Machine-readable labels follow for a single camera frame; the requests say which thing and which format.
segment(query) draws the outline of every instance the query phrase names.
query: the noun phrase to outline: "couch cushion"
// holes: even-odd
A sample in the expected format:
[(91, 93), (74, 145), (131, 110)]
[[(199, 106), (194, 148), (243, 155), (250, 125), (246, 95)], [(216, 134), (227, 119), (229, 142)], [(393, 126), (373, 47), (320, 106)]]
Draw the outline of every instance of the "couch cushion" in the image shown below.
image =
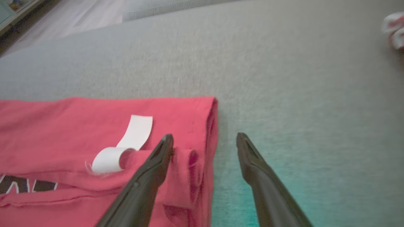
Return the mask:
[(123, 21), (234, 0), (127, 0)]
[(243, 0), (133, 20), (0, 58), (0, 99), (214, 95), (212, 227), (258, 226), (239, 131), (314, 226), (402, 226), (404, 67), (380, 35), (398, 8)]

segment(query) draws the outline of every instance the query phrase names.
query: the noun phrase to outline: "folded t-shirt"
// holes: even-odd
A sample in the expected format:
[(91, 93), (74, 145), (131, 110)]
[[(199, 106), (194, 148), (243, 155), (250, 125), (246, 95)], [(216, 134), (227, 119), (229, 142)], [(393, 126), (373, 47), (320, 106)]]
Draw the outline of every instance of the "folded t-shirt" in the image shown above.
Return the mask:
[[(85, 163), (116, 146), (132, 114), (153, 116), (148, 141), (123, 171), (91, 174)], [(149, 226), (210, 226), (214, 97), (0, 101), (0, 226), (96, 225), (165, 134), (175, 152)]]

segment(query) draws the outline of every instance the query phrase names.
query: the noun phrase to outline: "gray fabric surface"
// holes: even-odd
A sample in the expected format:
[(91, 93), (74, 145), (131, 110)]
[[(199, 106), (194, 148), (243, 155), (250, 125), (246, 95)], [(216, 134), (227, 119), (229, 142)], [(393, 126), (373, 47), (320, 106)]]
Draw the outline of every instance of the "gray fabric surface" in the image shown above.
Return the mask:
[(123, 21), (234, 0), (126, 0)]
[(402, 226), (404, 67), (380, 34), (401, 0), (231, 2), (0, 59), (0, 98), (214, 95), (213, 227), (258, 226), (235, 138), (249, 135), (315, 226)]

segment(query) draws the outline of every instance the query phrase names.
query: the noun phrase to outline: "floor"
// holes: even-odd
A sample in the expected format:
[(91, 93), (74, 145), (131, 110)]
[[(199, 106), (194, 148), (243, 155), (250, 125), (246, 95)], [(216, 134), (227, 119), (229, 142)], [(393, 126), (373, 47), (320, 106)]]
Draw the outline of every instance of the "floor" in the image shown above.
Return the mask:
[(7, 55), (39, 42), (122, 22), (126, 0), (51, 0), (29, 15), (17, 34), (11, 34)]

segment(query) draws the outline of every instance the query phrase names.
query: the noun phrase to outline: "black lettering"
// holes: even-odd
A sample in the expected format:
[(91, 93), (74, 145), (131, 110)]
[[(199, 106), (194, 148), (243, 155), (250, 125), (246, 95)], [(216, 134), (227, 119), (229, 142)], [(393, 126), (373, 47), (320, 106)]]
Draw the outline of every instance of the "black lettering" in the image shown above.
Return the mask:
[(27, 181), (28, 180), (23, 177), (3, 175), (0, 181), (0, 194), (10, 192), (13, 185), (16, 186), (17, 193), (29, 192)]
[(36, 180), (32, 191), (53, 191), (56, 187), (57, 184), (54, 182)]

